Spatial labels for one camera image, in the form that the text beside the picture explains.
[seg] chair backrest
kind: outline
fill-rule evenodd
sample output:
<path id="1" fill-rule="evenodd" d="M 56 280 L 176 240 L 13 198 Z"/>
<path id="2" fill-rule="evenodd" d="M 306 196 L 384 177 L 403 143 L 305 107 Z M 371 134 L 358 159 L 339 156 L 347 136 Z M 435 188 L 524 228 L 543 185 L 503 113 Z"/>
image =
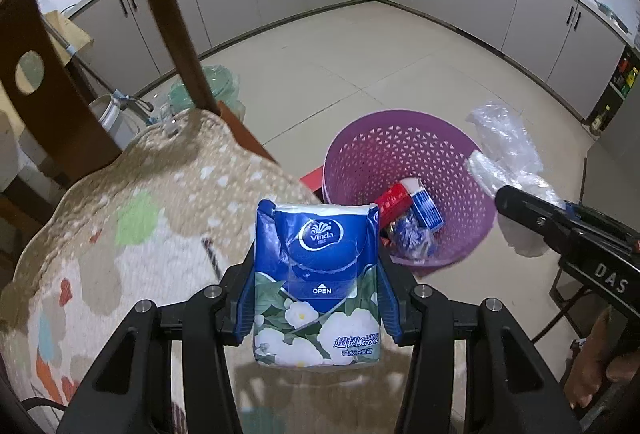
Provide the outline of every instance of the chair backrest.
<path id="1" fill-rule="evenodd" d="M 220 115 L 177 1 L 148 3 L 196 107 Z M 71 181 L 113 161 L 120 150 L 78 96 L 47 37 L 36 0 L 2 0 L 0 35 L 0 82 L 30 133 Z M 42 59 L 44 76 L 33 93 L 25 94 L 18 88 L 15 72 L 18 61 L 29 51 Z"/>

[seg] green spot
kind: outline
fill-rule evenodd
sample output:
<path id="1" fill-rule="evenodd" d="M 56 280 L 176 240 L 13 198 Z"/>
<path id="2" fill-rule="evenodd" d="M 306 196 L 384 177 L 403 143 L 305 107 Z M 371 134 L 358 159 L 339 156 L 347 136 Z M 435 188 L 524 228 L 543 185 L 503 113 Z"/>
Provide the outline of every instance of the green spot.
<path id="1" fill-rule="evenodd" d="M 156 229 L 160 209 L 147 192 L 137 196 L 118 211 L 118 231 L 116 244 L 127 246 L 142 244 Z"/>

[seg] blue tissue package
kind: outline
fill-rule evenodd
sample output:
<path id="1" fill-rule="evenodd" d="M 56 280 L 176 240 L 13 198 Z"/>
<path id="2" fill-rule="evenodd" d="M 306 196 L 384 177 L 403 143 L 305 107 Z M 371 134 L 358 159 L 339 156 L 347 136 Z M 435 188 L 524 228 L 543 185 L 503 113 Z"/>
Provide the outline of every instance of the blue tissue package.
<path id="1" fill-rule="evenodd" d="M 255 359 L 331 369 L 380 357 L 378 206 L 258 204 Z"/>

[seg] bottle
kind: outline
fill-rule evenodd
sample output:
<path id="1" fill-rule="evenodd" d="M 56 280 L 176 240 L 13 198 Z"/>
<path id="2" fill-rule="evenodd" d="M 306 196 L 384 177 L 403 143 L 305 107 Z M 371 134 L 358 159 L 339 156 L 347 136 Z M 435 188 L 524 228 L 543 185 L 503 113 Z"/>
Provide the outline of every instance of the bottle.
<path id="1" fill-rule="evenodd" d="M 638 77 L 638 69 L 636 68 L 631 69 L 631 71 L 629 71 L 629 74 L 626 76 L 625 85 L 622 86 L 622 89 L 620 90 L 622 94 L 625 95 L 625 97 L 628 95 L 629 91 L 631 91 L 631 88 L 634 86 L 634 83 L 637 77 Z"/>
<path id="2" fill-rule="evenodd" d="M 610 110 L 611 108 L 609 106 L 605 106 L 604 110 L 593 119 L 593 122 L 591 122 L 589 126 L 591 134 L 599 136 L 602 133 L 603 124 L 606 122 Z"/>

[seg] pink laundry basket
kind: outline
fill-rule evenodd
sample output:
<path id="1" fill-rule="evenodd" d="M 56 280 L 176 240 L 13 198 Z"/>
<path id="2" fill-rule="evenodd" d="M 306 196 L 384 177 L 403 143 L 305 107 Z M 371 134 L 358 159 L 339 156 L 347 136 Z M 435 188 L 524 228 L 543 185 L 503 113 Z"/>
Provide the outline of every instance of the pink laundry basket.
<path id="1" fill-rule="evenodd" d="M 494 201 L 465 168 L 474 150 L 478 146 L 465 133 L 430 114 L 374 112 L 334 139 L 322 192 L 327 203 L 363 205 L 403 178 L 420 178 L 445 220 L 436 233 L 438 251 L 423 266 L 445 266 L 469 255 L 494 224 Z"/>

